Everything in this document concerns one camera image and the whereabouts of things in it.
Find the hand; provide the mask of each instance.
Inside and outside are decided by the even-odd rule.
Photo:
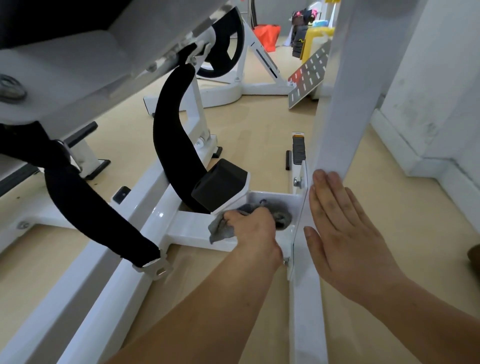
[[[250,249],[252,254],[266,254],[278,266],[282,264],[282,249],[275,240],[275,221],[267,208],[259,207],[249,216],[231,210],[223,218],[233,226],[238,246]]]
[[[380,232],[339,175],[313,174],[313,221],[305,237],[318,274],[347,298],[366,306],[406,280]]]

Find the right hand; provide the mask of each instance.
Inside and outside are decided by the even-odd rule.
[[[341,294],[367,306],[406,277],[339,175],[316,170],[313,181],[309,200],[318,232],[304,232],[315,268]]]

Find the yellow object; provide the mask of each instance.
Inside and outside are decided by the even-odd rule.
[[[301,49],[300,59],[302,63],[305,63],[310,58],[310,52],[312,49],[312,41],[318,36],[333,36],[335,28],[329,28],[327,26],[312,26],[307,29],[305,35],[305,41]]]

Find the black rubber foot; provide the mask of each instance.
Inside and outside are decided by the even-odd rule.
[[[100,163],[100,165],[97,167],[96,170],[94,170],[92,173],[90,173],[88,176],[84,178],[86,181],[91,181],[93,178],[98,176],[100,172],[103,171],[111,163],[111,160],[109,159],[99,159],[99,160],[101,160],[102,162]]]
[[[222,154],[223,148],[221,146],[218,146],[216,148],[216,152],[212,155],[212,158],[220,158],[220,155]]]
[[[112,200],[120,205],[122,201],[125,199],[125,197],[127,197],[127,195],[130,193],[130,191],[131,189],[128,188],[127,186],[120,187],[117,193],[113,196]]]
[[[286,155],[285,155],[285,170],[290,170],[291,169],[291,166],[290,166],[291,160],[292,160],[292,151],[287,150]]]

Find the black strap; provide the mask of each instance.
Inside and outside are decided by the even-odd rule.
[[[192,197],[195,185],[207,170],[179,117],[181,100],[194,77],[195,68],[191,64],[181,64],[168,77],[155,109],[153,142],[168,182],[177,195],[194,212],[209,214]]]
[[[159,248],[101,198],[70,164],[63,146],[42,125],[0,124],[0,153],[45,169],[48,193],[64,217],[88,238],[137,267],[160,258]]]

